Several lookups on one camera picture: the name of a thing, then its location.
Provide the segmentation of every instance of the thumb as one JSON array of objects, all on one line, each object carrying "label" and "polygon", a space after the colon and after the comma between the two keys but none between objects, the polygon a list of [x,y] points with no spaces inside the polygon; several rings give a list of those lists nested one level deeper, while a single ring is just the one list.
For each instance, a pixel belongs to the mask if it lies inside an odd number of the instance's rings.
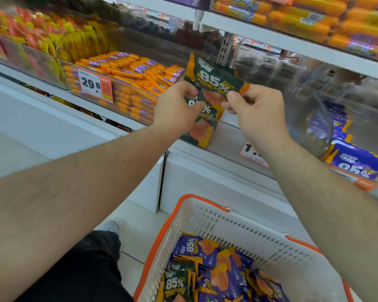
[{"label": "thumb", "polygon": [[245,99],[235,91],[228,92],[227,99],[230,102],[232,109],[237,113],[242,112],[242,110],[249,106]]},{"label": "thumb", "polygon": [[201,113],[204,108],[206,108],[206,103],[203,101],[197,101],[196,104],[194,104],[191,109],[193,109],[193,113],[199,114]]}]

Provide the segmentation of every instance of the white plastic basket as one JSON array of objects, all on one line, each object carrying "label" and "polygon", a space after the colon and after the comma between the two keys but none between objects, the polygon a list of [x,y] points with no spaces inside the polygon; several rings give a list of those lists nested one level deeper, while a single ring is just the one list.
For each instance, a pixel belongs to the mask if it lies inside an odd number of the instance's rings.
[{"label": "white plastic basket", "polygon": [[162,272],[182,232],[216,240],[253,258],[263,273],[279,281],[292,302],[353,302],[349,287],[320,251],[283,233],[223,208],[185,195],[161,228],[134,294],[155,301]]}]

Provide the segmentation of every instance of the leg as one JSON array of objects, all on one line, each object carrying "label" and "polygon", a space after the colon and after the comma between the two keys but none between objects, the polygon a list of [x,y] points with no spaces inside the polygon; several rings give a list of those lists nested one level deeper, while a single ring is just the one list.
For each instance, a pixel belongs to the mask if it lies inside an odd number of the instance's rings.
[{"label": "leg", "polygon": [[92,231],[16,302],[133,302],[121,284],[120,248],[118,234]]}]

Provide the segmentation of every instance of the basket rim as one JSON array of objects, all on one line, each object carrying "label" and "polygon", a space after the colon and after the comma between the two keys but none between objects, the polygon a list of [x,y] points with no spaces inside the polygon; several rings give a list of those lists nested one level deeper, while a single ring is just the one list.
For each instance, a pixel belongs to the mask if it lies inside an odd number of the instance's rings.
[{"label": "basket rim", "polygon": [[[158,233],[156,239],[154,240],[154,243],[151,247],[151,250],[150,250],[150,253],[148,254],[148,257],[146,259],[146,263],[144,264],[144,269],[143,269],[143,272],[141,274],[141,278],[140,278],[140,282],[139,284],[137,285],[137,288],[136,288],[136,291],[133,295],[133,299],[134,301],[137,301],[143,288],[144,288],[144,285],[146,284],[146,280],[147,280],[147,277],[148,277],[148,273],[150,272],[150,269],[151,269],[151,266],[154,262],[154,259],[156,257],[156,254],[157,254],[157,251],[162,243],[162,240],[164,239],[164,236],[166,234],[166,232],[168,231],[169,229],[169,226],[171,225],[172,221],[174,220],[174,218],[176,217],[176,214],[178,213],[183,201],[185,201],[186,199],[188,198],[196,198],[197,200],[200,200],[200,201],[203,201],[205,203],[208,203],[212,206],[215,206],[216,208],[220,209],[220,210],[223,210],[224,212],[231,212],[231,210],[229,210],[228,208],[226,207],[222,207],[220,206],[219,204],[216,204],[214,202],[212,202],[211,200],[208,200],[206,198],[203,198],[203,197],[200,197],[200,196],[197,196],[197,195],[194,195],[194,194],[186,194],[186,195],[183,195],[179,200],[178,202],[176,203],[176,206],[175,206],[175,209],[174,211],[172,212],[172,214],[170,215],[170,217],[168,217],[168,219],[165,221],[165,223],[163,224],[163,226],[161,227],[161,230],[160,232]],[[292,242],[295,242],[295,243],[299,243],[300,245],[303,245],[305,247],[308,247],[309,249],[317,252],[317,253],[320,253],[320,254],[323,254],[321,250],[319,250],[317,247],[314,247],[308,243],[305,243],[303,241],[300,241],[300,240],[297,240],[297,239],[294,239],[290,236],[286,236],[286,238]],[[344,280],[342,279],[342,282],[343,282],[343,287],[344,287],[344,291],[345,291],[345,294],[346,294],[346,298],[348,300],[348,302],[354,302],[354,299],[353,299],[353,296],[352,296],[352,293],[351,293],[351,290],[350,290],[350,287],[349,285],[344,282]]]}]

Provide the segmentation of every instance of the tiled floor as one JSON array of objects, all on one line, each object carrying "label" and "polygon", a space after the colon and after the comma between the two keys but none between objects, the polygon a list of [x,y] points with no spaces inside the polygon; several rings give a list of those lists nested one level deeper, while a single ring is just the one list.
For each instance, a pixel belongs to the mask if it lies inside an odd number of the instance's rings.
[{"label": "tiled floor", "polygon": [[[0,177],[45,163],[48,158],[0,133]],[[133,295],[140,281],[151,246],[168,218],[126,200],[107,219],[115,220],[121,229],[122,253],[119,269],[122,284]]]}]

